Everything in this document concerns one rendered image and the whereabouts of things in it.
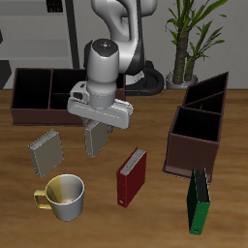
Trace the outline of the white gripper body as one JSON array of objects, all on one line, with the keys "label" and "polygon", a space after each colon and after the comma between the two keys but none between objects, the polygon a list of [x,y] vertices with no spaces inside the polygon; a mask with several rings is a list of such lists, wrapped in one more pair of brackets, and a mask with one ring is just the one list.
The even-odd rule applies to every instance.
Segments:
[{"label": "white gripper body", "polygon": [[89,104],[69,98],[67,105],[68,112],[80,117],[96,120],[111,126],[127,129],[131,122],[133,106],[128,102],[118,99],[108,108],[93,108]]}]

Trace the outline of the tan yellow book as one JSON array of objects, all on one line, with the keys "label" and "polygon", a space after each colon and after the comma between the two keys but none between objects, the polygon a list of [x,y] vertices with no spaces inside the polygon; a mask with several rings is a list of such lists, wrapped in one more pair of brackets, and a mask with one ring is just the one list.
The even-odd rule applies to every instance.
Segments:
[{"label": "tan yellow book", "polygon": [[84,128],[86,155],[94,158],[109,141],[108,125],[91,120]]},{"label": "tan yellow book", "polygon": [[28,146],[35,173],[44,177],[63,160],[63,150],[58,132],[51,129]]}]

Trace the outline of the red book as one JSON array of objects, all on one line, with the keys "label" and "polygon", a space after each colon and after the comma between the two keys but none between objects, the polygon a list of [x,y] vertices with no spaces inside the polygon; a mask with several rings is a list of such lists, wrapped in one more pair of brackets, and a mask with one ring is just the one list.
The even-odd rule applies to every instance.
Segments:
[{"label": "red book", "polygon": [[145,182],[146,150],[138,147],[116,172],[117,203],[127,207]]}]

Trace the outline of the dark brown desk caddy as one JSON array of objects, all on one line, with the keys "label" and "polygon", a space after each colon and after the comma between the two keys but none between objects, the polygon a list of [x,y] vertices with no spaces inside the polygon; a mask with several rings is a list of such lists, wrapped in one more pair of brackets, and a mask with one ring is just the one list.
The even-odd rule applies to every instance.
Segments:
[{"label": "dark brown desk caddy", "polygon": [[229,73],[211,77],[188,87],[170,126],[162,173],[191,178],[192,169],[205,170],[207,183],[222,134]]},{"label": "dark brown desk caddy", "polygon": [[84,69],[16,68],[11,113],[14,125],[82,126],[68,112],[70,92],[87,81]]}]

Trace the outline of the green book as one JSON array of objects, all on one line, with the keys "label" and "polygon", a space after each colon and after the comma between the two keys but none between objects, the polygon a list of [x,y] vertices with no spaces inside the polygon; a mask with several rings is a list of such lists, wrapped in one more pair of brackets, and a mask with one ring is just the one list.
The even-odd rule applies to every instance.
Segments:
[{"label": "green book", "polygon": [[210,207],[205,170],[192,170],[186,202],[189,232],[190,234],[201,235]]}]

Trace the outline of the white and yellow mug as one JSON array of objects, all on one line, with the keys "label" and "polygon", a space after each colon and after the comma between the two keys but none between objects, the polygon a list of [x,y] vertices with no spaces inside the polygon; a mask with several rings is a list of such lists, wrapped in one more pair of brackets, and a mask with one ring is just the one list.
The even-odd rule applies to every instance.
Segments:
[{"label": "white and yellow mug", "polygon": [[73,174],[57,175],[44,190],[36,190],[33,197],[38,208],[52,210],[59,220],[72,221],[82,211],[84,183]]}]

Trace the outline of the green pot plant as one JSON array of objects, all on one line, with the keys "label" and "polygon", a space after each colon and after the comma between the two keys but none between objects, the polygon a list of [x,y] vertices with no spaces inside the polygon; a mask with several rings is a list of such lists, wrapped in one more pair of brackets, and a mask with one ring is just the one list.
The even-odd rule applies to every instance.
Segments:
[{"label": "green pot plant", "polygon": [[216,0],[213,3],[206,0],[198,10],[195,8],[195,2],[196,0],[175,0],[176,11],[169,9],[172,18],[165,25],[176,48],[173,71],[169,73],[169,84],[175,88],[180,88],[183,84],[189,85],[193,79],[196,61],[207,58],[205,52],[209,48],[224,42],[218,40],[222,27],[207,37],[212,20],[202,26],[199,26],[199,23],[228,0]]}]

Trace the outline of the flat black base plate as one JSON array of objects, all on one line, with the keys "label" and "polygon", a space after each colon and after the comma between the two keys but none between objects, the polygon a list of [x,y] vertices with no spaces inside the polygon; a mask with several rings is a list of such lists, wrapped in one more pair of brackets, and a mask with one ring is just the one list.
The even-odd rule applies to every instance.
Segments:
[{"label": "flat black base plate", "polygon": [[144,68],[135,76],[126,76],[125,94],[127,96],[153,96],[165,86],[164,77],[154,69],[153,63],[145,61]]}]

